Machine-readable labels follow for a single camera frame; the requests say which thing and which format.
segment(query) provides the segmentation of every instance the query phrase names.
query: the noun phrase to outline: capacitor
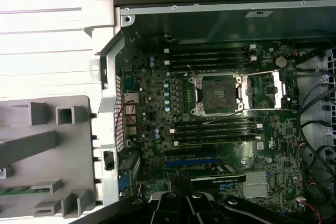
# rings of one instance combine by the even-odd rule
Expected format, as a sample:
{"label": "capacitor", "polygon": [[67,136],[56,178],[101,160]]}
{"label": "capacitor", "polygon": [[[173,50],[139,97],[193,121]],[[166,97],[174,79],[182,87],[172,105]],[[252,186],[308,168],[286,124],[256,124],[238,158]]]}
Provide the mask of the capacitor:
{"label": "capacitor", "polygon": [[275,65],[277,65],[279,68],[284,68],[287,65],[287,60],[285,57],[280,56],[275,60]]}
{"label": "capacitor", "polygon": [[273,162],[273,159],[271,157],[266,157],[265,161],[267,164],[271,164]]}

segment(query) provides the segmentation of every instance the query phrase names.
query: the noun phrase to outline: blue pcie slot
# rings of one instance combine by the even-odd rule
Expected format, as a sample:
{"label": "blue pcie slot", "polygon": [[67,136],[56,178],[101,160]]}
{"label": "blue pcie slot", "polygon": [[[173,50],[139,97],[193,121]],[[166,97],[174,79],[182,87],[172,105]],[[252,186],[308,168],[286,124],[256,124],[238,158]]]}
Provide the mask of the blue pcie slot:
{"label": "blue pcie slot", "polygon": [[195,160],[183,160],[183,161],[168,161],[165,162],[166,166],[183,166],[183,165],[200,165],[200,164],[216,164],[219,163],[219,159],[195,159]]}

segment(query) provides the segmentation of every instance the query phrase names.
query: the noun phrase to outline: cpu socket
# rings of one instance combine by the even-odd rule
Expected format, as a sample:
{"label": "cpu socket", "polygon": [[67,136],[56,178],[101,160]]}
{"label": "cpu socket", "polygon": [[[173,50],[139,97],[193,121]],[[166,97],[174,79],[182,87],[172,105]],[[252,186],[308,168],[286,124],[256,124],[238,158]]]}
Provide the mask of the cpu socket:
{"label": "cpu socket", "polygon": [[196,105],[192,115],[219,116],[240,110],[244,106],[238,88],[241,76],[236,73],[205,73],[189,77],[195,85]]}
{"label": "cpu socket", "polygon": [[[249,77],[271,74],[275,90],[273,108],[252,108],[250,105]],[[286,85],[280,81],[279,71],[249,74],[204,73],[189,77],[195,86],[195,108],[190,113],[196,116],[225,116],[236,112],[257,110],[281,110],[281,101],[286,95]]]}

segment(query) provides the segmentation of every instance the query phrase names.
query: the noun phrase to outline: motherboard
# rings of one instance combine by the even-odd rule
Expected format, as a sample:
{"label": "motherboard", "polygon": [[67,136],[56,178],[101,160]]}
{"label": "motherboard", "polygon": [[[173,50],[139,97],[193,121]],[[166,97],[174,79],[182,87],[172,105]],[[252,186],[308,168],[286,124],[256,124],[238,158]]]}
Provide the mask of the motherboard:
{"label": "motherboard", "polygon": [[292,55],[279,41],[139,51],[120,73],[125,139],[140,150],[138,194],[167,191],[167,175],[185,171],[218,202],[234,195],[303,210]]}

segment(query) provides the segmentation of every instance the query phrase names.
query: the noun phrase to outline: cable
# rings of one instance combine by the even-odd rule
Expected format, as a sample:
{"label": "cable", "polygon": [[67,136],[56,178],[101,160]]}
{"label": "cable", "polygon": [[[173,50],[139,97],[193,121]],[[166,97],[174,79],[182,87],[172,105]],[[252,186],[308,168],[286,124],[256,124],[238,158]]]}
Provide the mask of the cable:
{"label": "cable", "polygon": [[319,123],[319,124],[321,124],[322,126],[325,126],[325,127],[331,127],[331,124],[328,123],[328,122],[326,122],[326,121],[323,121],[323,120],[312,120],[312,121],[307,121],[307,122],[303,123],[303,124],[301,125],[301,128],[304,128],[304,127],[306,127],[307,125],[312,124],[312,123]]}
{"label": "cable", "polygon": [[[333,149],[333,151],[335,151],[335,147],[331,146],[331,145],[321,145],[320,147],[317,148],[316,152],[320,155],[320,152],[323,151],[326,148],[331,148]],[[316,163],[316,156],[314,156],[313,160],[311,161],[311,163],[308,165],[307,169],[311,169],[313,167],[313,165]]]}
{"label": "cable", "polygon": [[293,37],[289,38],[286,42],[286,45],[288,45],[293,39],[301,36],[301,35],[304,35],[304,34],[310,34],[310,33],[319,33],[320,35],[323,36],[323,38],[325,39],[325,41],[332,47],[332,48],[335,48],[336,49],[336,46],[335,44],[326,36],[326,34],[321,31],[321,30],[317,30],[317,29],[314,29],[314,30],[308,30],[308,31],[303,31],[301,33],[298,33],[296,35],[294,35]]}
{"label": "cable", "polygon": [[329,86],[329,83],[319,83],[319,84],[316,84],[315,86],[313,86],[313,87],[308,91],[308,93],[306,94],[306,96],[304,97],[301,106],[304,106],[304,104],[306,103],[306,100],[308,99],[309,95],[310,95],[316,88],[318,88],[318,87],[327,87],[327,86]]}
{"label": "cable", "polygon": [[304,204],[306,207],[309,207],[313,212],[315,212],[317,218],[319,219],[319,224],[322,224],[322,218],[321,218],[321,214],[319,211],[317,211],[312,205],[308,204],[305,201],[301,201],[302,204]]}
{"label": "cable", "polygon": [[296,72],[317,73],[315,68],[296,68]]}
{"label": "cable", "polygon": [[329,96],[330,94],[336,92],[336,88],[331,88],[329,90],[327,90],[326,92],[318,95],[316,98],[312,99],[306,106],[304,106],[302,108],[302,110],[300,110],[297,114],[297,129],[301,135],[301,138],[303,139],[303,142],[305,142],[307,144],[308,149],[312,152],[313,155],[315,155],[317,157],[317,159],[322,163],[323,166],[326,167],[326,169],[331,172],[332,174],[334,174],[334,171],[330,168],[330,166],[326,163],[326,161],[314,150],[314,148],[309,144],[303,130],[301,127],[301,115],[303,113],[305,113],[310,107],[312,107],[314,104],[316,104],[318,101],[322,100],[323,98]]}
{"label": "cable", "polygon": [[327,70],[324,69],[315,69],[315,68],[297,68],[296,69],[297,72],[302,72],[302,73],[319,73],[319,74],[326,74],[327,76],[330,76],[334,79],[336,79],[336,74],[329,72]]}

